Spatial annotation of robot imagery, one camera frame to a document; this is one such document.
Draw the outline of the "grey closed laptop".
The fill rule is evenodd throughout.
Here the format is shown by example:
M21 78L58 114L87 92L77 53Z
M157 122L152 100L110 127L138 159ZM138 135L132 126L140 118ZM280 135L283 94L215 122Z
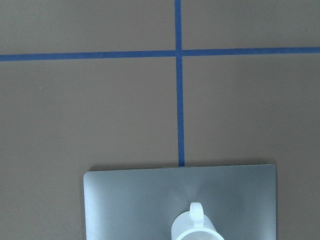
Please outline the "grey closed laptop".
M273 165L89 171L83 188L89 240L169 240L192 202L226 240L277 238Z

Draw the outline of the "white ceramic cup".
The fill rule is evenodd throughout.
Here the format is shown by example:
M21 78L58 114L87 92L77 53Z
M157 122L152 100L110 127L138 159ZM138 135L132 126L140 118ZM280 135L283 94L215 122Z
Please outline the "white ceramic cup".
M200 202L192 202L189 211L181 213L171 225L172 240L223 240Z

